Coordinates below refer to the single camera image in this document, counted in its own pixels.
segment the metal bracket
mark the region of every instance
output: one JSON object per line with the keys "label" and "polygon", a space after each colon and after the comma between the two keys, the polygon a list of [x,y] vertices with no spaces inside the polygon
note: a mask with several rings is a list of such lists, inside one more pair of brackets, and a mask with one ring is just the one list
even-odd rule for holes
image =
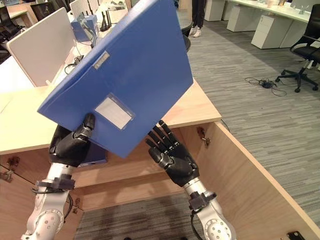
{"label": "metal bracket", "polygon": [[305,240],[305,238],[298,231],[289,232],[287,237],[290,240]]}
{"label": "metal bracket", "polygon": [[11,183],[13,178],[12,174],[15,172],[16,167],[18,167],[20,158],[13,156],[6,161],[6,164],[9,166],[9,170],[6,172],[0,172],[0,179],[5,180],[8,183]]}
{"label": "metal bracket", "polygon": [[75,199],[75,204],[74,204],[75,208],[72,210],[72,213],[73,213],[73,214],[77,214],[78,208],[80,207],[79,205],[80,205],[80,198],[77,197],[77,198]]}
{"label": "metal bracket", "polygon": [[209,144],[211,143],[211,140],[210,140],[210,138],[206,137],[204,128],[199,126],[196,128],[196,131],[200,137],[200,140],[202,142],[204,142],[204,145],[207,148],[209,146]]}

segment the binder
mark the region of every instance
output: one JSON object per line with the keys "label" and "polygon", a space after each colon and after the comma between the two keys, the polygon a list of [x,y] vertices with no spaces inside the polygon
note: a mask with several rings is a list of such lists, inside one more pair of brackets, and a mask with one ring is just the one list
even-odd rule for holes
{"label": "binder", "polygon": [[126,157],[193,83],[172,0],[140,0],[51,92],[38,112]]}

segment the computer monitor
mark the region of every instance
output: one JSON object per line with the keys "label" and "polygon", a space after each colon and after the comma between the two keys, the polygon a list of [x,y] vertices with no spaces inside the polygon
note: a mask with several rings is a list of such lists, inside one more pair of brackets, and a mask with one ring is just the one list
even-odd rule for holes
{"label": "computer monitor", "polygon": [[52,2],[33,4],[31,5],[31,8],[38,21],[44,19],[45,17],[56,11]]}
{"label": "computer monitor", "polygon": [[88,37],[88,39],[91,41],[91,48],[94,48],[97,41],[97,35],[94,30],[92,30],[88,24],[87,20],[85,18],[85,15],[83,13],[80,13],[80,15],[76,18],[76,20],[80,23],[84,33]]}

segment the robotic arm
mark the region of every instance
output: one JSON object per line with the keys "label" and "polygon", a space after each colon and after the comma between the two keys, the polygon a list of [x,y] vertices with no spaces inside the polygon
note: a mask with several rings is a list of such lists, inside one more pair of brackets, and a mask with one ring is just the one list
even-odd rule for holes
{"label": "robotic arm", "polygon": [[[236,240],[233,226],[224,218],[216,194],[207,191],[199,179],[199,169],[183,144],[161,120],[162,130],[155,126],[146,140],[149,154],[162,167],[172,181],[184,188],[189,196],[191,225],[194,234],[202,240],[193,226],[194,215],[199,217],[206,240]],[[27,222],[27,231],[21,240],[53,240],[62,228],[73,205],[69,191],[75,186],[71,179],[73,170],[86,158],[90,148],[89,138],[95,128],[95,116],[88,113],[83,123],[71,132],[57,126],[49,154],[52,161],[46,179],[37,181],[34,210]],[[69,209],[63,214],[69,198]]]}
{"label": "robotic arm", "polygon": [[[71,179],[73,170],[86,158],[92,130],[95,127],[95,116],[85,116],[83,123],[76,131],[71,132],[58,125],[50,147],[52,161],[46,179],[37,181],[34,210],[28,219],[26,233],[22,240],[53,240],[73,205],[69,191],[75,186]],[[64,216],[64,205],[69,198],[69,209]]]}
{"label": "robotic arm", "polygon": [[199,179],[199,169],[183,144],[174,136],[164,121],[159,121],[162,130],[155,126],[146,139],[149,154],[162,167],[171,180],[184,188],[189,197],[192,230],[202,240],[193,225],[194,215],[199,217],[206,240],[236,240],[233,226],[225,219],[216,199],[216,194],[208,191]]}

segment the wooden panel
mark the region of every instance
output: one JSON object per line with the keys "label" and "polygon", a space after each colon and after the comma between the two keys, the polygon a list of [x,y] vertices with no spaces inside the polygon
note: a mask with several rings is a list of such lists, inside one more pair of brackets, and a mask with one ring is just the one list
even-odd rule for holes
{"label": "wooden panel", "polygon": [[201,145],[204,144],[203,141],[200,140],[198,135],[197,128],[201,127],[206,133],[208,126],[210,123],[200,124],[200,125],[192,125],[192,126],[185,126],[180,128],[180,132],[183,138],[183,143],[186,148],[191,153],[194,159],[197,159]]}
{"label": "wooden panel", "polygon": [[124,179],[83,188],[84,211],[102,209],[116,205],[181,193],[165,171],[148,176]]}
{"label": "wooden panel", "polygon": [[[57,125],[37,109],[53,88],[37,87],[0,97],[10,99],[0,115],[0,155],[49,146]],[[169,127],[178,128],[218,121],[221,115],[194,81],[163,119]]]}
{"label": "wooden panel", "polygon": [[47,177],[51,166],[47,148],[0,155],[0,164],[6,167],[7,160],[12,157],[20,158],[15,173],[29,182],[36,184],[37,180]]}
{"label": "wooden panel", "polygon": [[[180,129],[175,128],[172,131],[183,142]],[[163,172],[150,157],[148,149],[149,146],[143,140],[125,159],[108,152],[107,163],[78,167],[72,175],[75,187],[82,188]]]}
{"label": "wooden panel", "polygon": [[287,239],[292,231],[320,239],[316,224],[221,123],[212,123],[206,135],[212,142],[199,152],[200,179],[217,193],[237,239]]}
{"label": "wooden panel", "polygon": [[[27,230],[27,221],[34,209],[35,195],[31,192],[32,184],[14,175],[8,183],[0,180],[0,239],[17,240]],[[70,213],[56,239],[70,240],[75,235],[83,211]]]}

